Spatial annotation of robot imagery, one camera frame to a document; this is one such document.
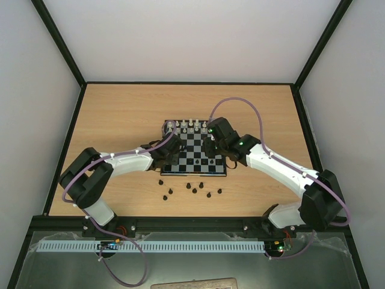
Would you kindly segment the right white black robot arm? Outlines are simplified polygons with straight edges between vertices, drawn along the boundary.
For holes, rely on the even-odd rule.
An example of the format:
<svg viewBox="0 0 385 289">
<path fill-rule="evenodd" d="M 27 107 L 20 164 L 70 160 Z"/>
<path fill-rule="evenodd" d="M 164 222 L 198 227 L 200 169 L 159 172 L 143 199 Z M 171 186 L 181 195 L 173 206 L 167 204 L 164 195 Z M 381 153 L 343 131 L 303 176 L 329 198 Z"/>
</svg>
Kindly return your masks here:
<svg viewBox="0 0 385 289">
<path fill-rule="evenodd" d="M 222 155 L 245 167 L 259 170 L 293 191 L 301 200 L 292 204 L 276 205 L 262 221 L 263 231 L 277 235 L 283 228 L 307 225 L 315 231 L 331 226 L 346 226 L 351 217 L 342 199 L 336 175 L 302 167 L 272 150 L 251 135 L 237 134 L 226 138 L 207 137 L 203 141 L 209 157 Z"/>
</svg>

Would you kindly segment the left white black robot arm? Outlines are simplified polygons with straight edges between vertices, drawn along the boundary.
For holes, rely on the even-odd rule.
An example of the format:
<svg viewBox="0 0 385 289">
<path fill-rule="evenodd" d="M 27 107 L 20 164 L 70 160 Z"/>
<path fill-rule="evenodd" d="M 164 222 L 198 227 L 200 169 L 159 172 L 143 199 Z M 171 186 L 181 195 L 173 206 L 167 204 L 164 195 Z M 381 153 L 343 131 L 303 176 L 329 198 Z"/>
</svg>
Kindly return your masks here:
<svg viewBox="0 0 385 289">
<path fill-rule="evenodd" d="M 86 148 L 59 178 L 64 189 L 62 200 L 83 210 L 98 225 L 105 226 L 115 217 L 102 198 L 108 181 L 126 173 L 160 169 L 184 147 L 185 142 L 176 138 L 155 147 L 149 143 L 121 153 L 99 153 L 94 148 Z"/>
</svg>

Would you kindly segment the black white chess board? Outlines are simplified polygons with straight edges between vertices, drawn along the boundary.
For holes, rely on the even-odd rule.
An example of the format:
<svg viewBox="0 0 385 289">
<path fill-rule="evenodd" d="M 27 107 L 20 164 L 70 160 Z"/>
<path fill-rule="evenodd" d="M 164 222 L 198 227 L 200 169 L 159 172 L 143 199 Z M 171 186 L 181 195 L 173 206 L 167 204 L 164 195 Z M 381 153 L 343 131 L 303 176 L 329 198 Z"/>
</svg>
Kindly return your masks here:
<svg viewBox="0 0 385 289">
<path fill-rule="evenodd" d="M 180 127 L 176 126 L 176 121 L 179 121 Z M 208 158 L 204 152 L 203 140 L 206 137 L 211 137 L 208 131 L 208 123 L 206 127 L 206 134 L 202 134 L 202 125 L 205 120 L 199 119 L 199 127 L 195 127 L 195 121 L 193 121 L 193 126 L 189 126 L 189 120 L 186 121 L 186 127 L 181 127 L 183 120 L 169 120 L 164 127 L 164 131 L 168 132 L 168 129 L 176 128 L 175 134 L 184 142 L 186 150 L 179 154 L 179 163 L 177 165 L 166 165 L 161 169 L 161 175 L 171 176 L 187 176 L 187 175 L 197 175 L 197 176 L 226 176 L 226 161 L 225 158 L 221 155 L 216 155 L 215 158 Z M 173 127 L 169 127 L 168 123 L 172 122 Z M 177 133 L 177 128 L 181 129 L 180 134 Z M 189 129 L 193 128 L 194 133 L 190 134 Z M 199 128 L 200 132 L 196 133 L 195 128 Z M 194 160 L 193 165 L 187 165 L 186 160 L 192 158 Z M 200 164 L 195 164 L 195 160 L 200 160 Z M 215 160 L 215 164 L 210 164 L 210 160 Z"/>
</svg>

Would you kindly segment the left controller circuit board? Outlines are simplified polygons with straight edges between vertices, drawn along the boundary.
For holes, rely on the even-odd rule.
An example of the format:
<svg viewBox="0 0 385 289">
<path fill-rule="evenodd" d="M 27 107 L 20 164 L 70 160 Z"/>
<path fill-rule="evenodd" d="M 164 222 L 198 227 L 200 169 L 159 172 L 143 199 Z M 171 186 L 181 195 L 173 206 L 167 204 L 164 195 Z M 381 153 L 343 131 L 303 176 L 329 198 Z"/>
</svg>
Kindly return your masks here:
<svg viewBox="0 0 385 289">
<path fill-rule="evenodd" d="M 96 245 L 96 250 L 118 250 L 123 244 L 124 241 L 121 239 L 100 241 Z"/>
</svg>

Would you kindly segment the controller circuit board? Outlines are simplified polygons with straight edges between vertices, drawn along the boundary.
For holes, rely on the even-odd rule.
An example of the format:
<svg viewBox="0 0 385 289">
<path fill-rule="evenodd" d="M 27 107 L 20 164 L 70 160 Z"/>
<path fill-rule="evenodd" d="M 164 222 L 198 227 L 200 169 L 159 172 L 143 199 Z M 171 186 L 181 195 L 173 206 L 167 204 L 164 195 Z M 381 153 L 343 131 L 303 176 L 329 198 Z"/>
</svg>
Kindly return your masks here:
<svg viewBox="0 0 385 289">
<path fill-rule="evenodd" d="M 279 241 L 267 241 L 265 242 L 265 251 L 270 253 L 270 252 L 278 252 L 278 253 L 283 253 L 286 251 L 291 250 L 293 247 L 293 241 L 286 238 L 283 240 Z"/>
<path fill-rule="evenodd" d="M 124 241 L 121 239 L 100 241 L 96 245 L 96 250 L 118 250 L 123 244 Z"/>
</svg>

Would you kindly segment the right controller circuit board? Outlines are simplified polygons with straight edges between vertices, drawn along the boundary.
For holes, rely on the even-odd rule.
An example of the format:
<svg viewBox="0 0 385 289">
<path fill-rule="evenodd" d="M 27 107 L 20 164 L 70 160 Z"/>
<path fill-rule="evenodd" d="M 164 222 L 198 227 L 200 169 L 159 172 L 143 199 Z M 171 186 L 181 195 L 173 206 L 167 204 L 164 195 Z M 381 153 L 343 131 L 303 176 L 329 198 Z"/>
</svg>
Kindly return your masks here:
<svg viewBox="0 0 385 289">
<path fill-rule="evenodd" d="M 265 242 L 265 251 L 270 253 L 270 252 L 278 252 L 278 253 L 283 253 L 286 251 L 291 250 L 293 247 L 293 241 L 286 238 L 283 240 L 279 241 L 267 241 Z"/>
</svg>

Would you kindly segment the black cage frame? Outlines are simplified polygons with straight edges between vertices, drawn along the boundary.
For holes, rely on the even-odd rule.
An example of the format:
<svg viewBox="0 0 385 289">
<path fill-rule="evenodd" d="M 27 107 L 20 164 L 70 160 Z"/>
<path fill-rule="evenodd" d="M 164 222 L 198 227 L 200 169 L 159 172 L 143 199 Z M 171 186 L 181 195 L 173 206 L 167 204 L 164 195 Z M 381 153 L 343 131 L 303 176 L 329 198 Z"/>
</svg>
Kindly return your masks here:
<svg viewBox="0 0 385 289">
<path fill-rule="evenodd" d="M 129 85 L 129 84 L 148 84 L 148 85 L 155 85 L 155 84 L 161 84 L 161 85 L 289 85 L 291 88 L 291 94 L 294 100 L 294 104 L 297 110 L 298 119 L 301 124 L 301 129 L 303 131 L 304 140 L 306 142 L 307 150 L 309 152 L 309 157 L 312 163 L 312 166 L 315 169 L 321 169 L 322 164 L 319 157 L 319 152 L 316 152 L 316 142 L 315 137 L 312 133 L 310 133 L 310 120 L 308 118 L 307 113 L 305 112 L 305 107 L 303 104 L 303 100 L 300 95 L 300 88 L 304 84 L 306 78 L 309 76 L 309 73 L 311 72 L 313 66 L 315 65 L 316 61 L 318 61 L 319 56 L 321 55 L 321 52 L 326 47 L 326 44 L 328 43 L 329 39 L 333 35 L 334 31 L 336 30 L 337 26 L 339 25 L 340 21 L 343 19 L 345 13 L 347 12 L 349 6 L 351 5 L 352 1 L 340 1 L 338 3 L 337 8 L 335 9 L 332 17 L 328 21 L 327 26 L 325 27 L 324 31 L 321 34 L 321 37 L 319 38 L 317 44 L 315 45 L 315 48 L 313 49 L 309 59 L 306 61 L 306 64 L 304 65 L 304 68 L 302 69 L 298 79 L 294 83 L 285 83 L 285 82 L 209 82 L 209 81 L 86 81 L 84 77 L 82 76 L 74 58 L 72 57 L 62 35 L 60 34 L 59 29 L 57 28 L 55 21 L 53 20 L 49 10 L 47 9 L 44 1 L 31 1 L 36 12 L 40 16 L 41 20 L 43 21 L 45 27 L 47 28 L 49 34 L 51 35 L 53 41 L 55 42 L 57 48 L 61 52 L 62 56 L 64 57 L 64 60 L 66 61 L 67 65 L 69 66 L 71 72 L 75 76 L 76 81 L 78 82 L 81 90 L 78 96 L 78 100 L 76 102 L 75 110 L 73 112 L 69 130 L 66 134 L 66 138 L 63 144 L 63 148 L 61 150 L 60 158 L 58 161 L 57 168 L 55 170 L 54 178 L 52 181 L 52 184 L 50 186 L 48 196 L 45 202 L 45 206 L 43 209 L 43 213 L 41 215 L 36 215 L 32 217 L 31 225 L 28 228 L 28 232 L 26 234 L 26 237 L 23 241 L 22 247 L 20 249 L 19 256 L 17 257 L 16 265 L 14 266 L 14 270 L 11 274 L 10 281 L 8 283 L 7 288 L 16 288 L 17 283 L 20 280 L 20 274 L 22 272 L 22 267 L 24 264 L 24 260 L 27 255 L 27 245 L 31 245 L 31 238 L 32 233 L 38 232 L 38 231 L 59 231 L 59 229 L 63 229 L 65 232 L 74 231 L 75 228 L 78 229 L 78 227 L 75 227 L 75 225 L 80 224 L 80 217 L 49 217 L 48 212 L 51 209 L 53 199 L 54 199 L 54 189 L 57 188 L 57 181 L 59 178 L 59 169 L 63 168 L 64 165 L 64 157 L 67 154 L 70 140 L 73 135 L 73 131 L 75 129 L 75 124 L 78 118 L 78 114 L 81 109 L 81 104 L 85 95 L 85 91 L 87 88 L 87 85 L 96 84 L 96 85 L 102 85 L 102 84 L 108 84 L 108 85 Z M 344 233 L 345 239 L 347 241 L 348 249 L 350 253 L 353 254 L 353 264 L 356 271 L 356 275 L 359 281 L 359 284 L 361 288 L 369 288 L 368 280 L 366 279 L 366 275 L 363 269 L 363 266 L 360 261 L 359 253 L 356 248 L 356 244 L 353 239 L 353 235 L 351 233 L 350 228 L 344 227 L 338 229 L 337 226 L 332 226 L 329 229 L 327 229 L 327 232 L 329 233 Z"/>
</svg>

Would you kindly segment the black aluminium mounting rail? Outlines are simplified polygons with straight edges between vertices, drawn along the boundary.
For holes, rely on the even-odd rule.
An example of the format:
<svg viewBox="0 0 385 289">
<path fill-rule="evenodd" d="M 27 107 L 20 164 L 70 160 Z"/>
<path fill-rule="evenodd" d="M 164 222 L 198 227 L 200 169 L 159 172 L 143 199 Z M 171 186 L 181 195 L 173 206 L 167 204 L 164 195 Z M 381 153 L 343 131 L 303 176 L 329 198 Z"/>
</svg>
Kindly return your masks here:
<svg viewBox="0 0 385 289">
<path fill-rule="evenodd" d="M 153 232 L 159 233 L 225 233 L 259 240 L 282 240 L 298 232 L 311 232 L 307 225 L 289 225 L 276 229 L 264 217 L 115 217 L 102 229 L 129 238 Z M 34 232 L 80 232 L 83 237 L 106 238 L 80 216 L 34 216 L 28 234 Z"/>
</svg>

